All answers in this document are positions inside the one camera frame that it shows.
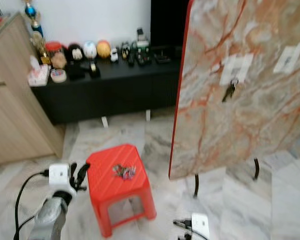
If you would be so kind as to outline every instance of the stool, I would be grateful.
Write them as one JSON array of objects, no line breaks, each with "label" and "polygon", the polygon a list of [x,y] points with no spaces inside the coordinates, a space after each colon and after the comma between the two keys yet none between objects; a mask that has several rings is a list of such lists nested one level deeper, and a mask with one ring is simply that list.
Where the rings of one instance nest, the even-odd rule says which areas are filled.
[{"label": "stool", "polygon": [[[124,144],[95,152],[86,163],[90,164],[87,171],[90,199],[103,237],[110,237],[112,228],[129,221],[141,217],[152,220],[156,217],[147,173],[135,146]],[[135,166],[134,177],[123,180],[122,177],[115,176],[113,167],[118,164],[123,167]],[[109,206],[134,196],[140,197],[144,212],[112,225],[108,213]]]}]

